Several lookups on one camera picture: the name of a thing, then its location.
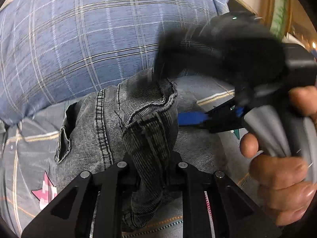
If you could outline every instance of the orange stitch line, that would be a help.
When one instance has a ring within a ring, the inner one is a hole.
[[[12,202],[10,199],[6,198],[6,197],[0,198],[0,201],[8,201],[10,204],[13,205],[13,202]],[[34,215],[32,215],[31,213],[25,211],[23,208],[21,208],[21,207],[18,206],[18,209],[21,210],[22,212],[24,212],[25,214],[29,215],[30,217],[35,218]]]
[[[243,182],[248,176],[249,176],[249,173],[246,173],[245,176],[243,176],[242,179],[237,182],[237,186],[239,186],[241,182]]]
[[[178,219],[183,219],[183,216],[171,217],[171,218],[168,218],[166,220],[163,220],[163,221],[160,221],[160,222],[157,222],[157,223],[149,224],[149,225],[145,226],[144,228],[150,228],[150,227],[155,227],[155,226],[167,224],[169,222],[172,222],[172,221],[178,220]]]

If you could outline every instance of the finger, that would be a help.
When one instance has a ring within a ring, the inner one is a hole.
[[[246,158],[252,158],[256,155],[259,150],[259,143],[256,137],[251,134],[245,134],[240,142],[240,151],[242,155]]]
[[[270,157],[261,154],[250,164],[250,175],[271,189],[284,189],[302,181],[307,174],[307,163],[301,157]]]
[[[274,220],[277,226],[285,226],[300,220],[307,211],[310,202],[300,209],[287,211],[279,211],[265,206],[264,212]]]
[[[269,208],[281,211],[296,210],[312,200],[316,188],[315,184],[305,181],[281,190],[273,190],[260,185],[258,195]]]
[[[317,124],[317,88],[297,87],[289,92],[291,103],[304,115],[310,116]]]

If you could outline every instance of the screw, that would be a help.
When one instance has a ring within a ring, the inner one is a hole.
[[[126,162],[124,162],[124,161],[120,161],[120,162],[117,164],[117,167],[119,167],[119,168],[125,168],[125,167],[126,167],[126,165],[127,165],[127,163],[126,163]]]
[[[179,168],[186,168],[188,164],[186,162],[179,162]]]
[[[80,173],[80,177],[81,178],[87,178],[87,177],[89,177],[90,176],[90,172],[88,172],[88,171],[82,171],[81,173]]]
[[[216,171],[216,176],[218,178],[223,178],[224,177],[224,173],[222,171]]]

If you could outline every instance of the jeans pocket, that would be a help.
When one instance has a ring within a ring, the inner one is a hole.
[[[66,109],[63,124],[58,137],[58,147],[55,154],[56,164],[60,164],[67,157],[72,149],[72,140],[70,138],[70,135],[74,130],[76,124],[76,104],[77,103],[71,104]]]

